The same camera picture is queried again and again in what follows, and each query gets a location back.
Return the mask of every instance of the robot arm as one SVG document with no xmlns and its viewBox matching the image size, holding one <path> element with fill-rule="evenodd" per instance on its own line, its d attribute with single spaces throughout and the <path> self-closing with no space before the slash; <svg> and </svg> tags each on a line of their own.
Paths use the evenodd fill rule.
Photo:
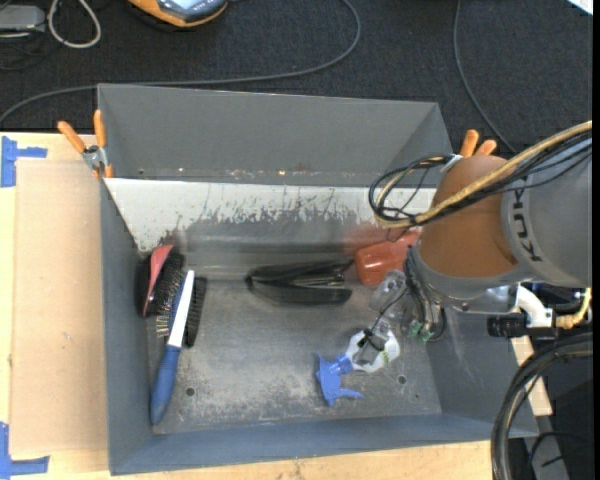
<svg viewBox="0 0 600 480">
<path fill-rule="evenodd" d="M 493 141 L 476 150 L 477 134 L 468 134 L 460 158 L 434 155 L 403 173 L 387 173 L 377 197 L 379 187 L 372 185 L 378 222 L 419 234 L 403 269 L 386 272 L 372 295 L 373 325 L 352 337 L 335 363 L 321 360 L 317 375 L 330 403 L 340 395 L 325 386 L 339 386 L 340 374 L 372 372 L 399 355 L 394 326 L 427 342 L 444 329 L 445 310 L 486 314 L 489 333 L 504 337 L 551 335 L 582 319 L 592 284 L 591 135 L 591 122 L 584 123 L 505 161 L 491 156 Z M 403 206 L 389 215 L 395 210 L 385 207 L 391 188 L 404 173 L 432 162 L 447 165 L 431 208 L 409 215 Z M 366 255 L 356 255 L 359 273 Z M 556 318 L 523 283 L 584 290 L 580 309 Z"/>
</svg>

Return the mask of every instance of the blue object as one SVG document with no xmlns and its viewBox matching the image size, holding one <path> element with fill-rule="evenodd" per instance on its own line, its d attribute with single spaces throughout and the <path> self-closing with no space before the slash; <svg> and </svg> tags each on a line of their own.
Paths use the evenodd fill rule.
<svg viewBox="0 0 600 480">
<path fill-rule="evenodd" d="M 45 148 L 18 149 L 18 143 L 9 137 L 2 137 L 2 158 L 0 160 L 0 186 L 14 187 L 16 185 L 16 160 L 20 157 L 46 158 Z"/>
<path fill-rule="evenodd" d="M 181 347 L 175 345 L 167 344 L 165 347 L 156 381 L 153 384 L 153 391 L 151 392 L 150 416 L 152 425 L 160 423 L 169 407 L 173 386 L 176 383 L 180 350 Z"/>
<path fill-rule="evenodd" d="M 9 480 L 11 475 L 35 475 L 46 473 L 49 456 L 30 460 L 11 460 L 9 455 L 9 425 L 0 421 L 0 479 Z"/>
<path fill-rule="evenodd" d="M 340 388 L 340 384 L 342 383 L 340 375 L 346 375 L 353 371 L 353 363 L 346 354 L 342 354 L 333 362 L 325 360 L 320 354 L 318 354 L 318 358 L 320 359 L 320 369 L 316 372 L 316 377 L 322 388 L 324 399 L 329 406 L 332 406 L 336 399 L 343 396 L 364 398 L 362 393 Z"/>
</svg>

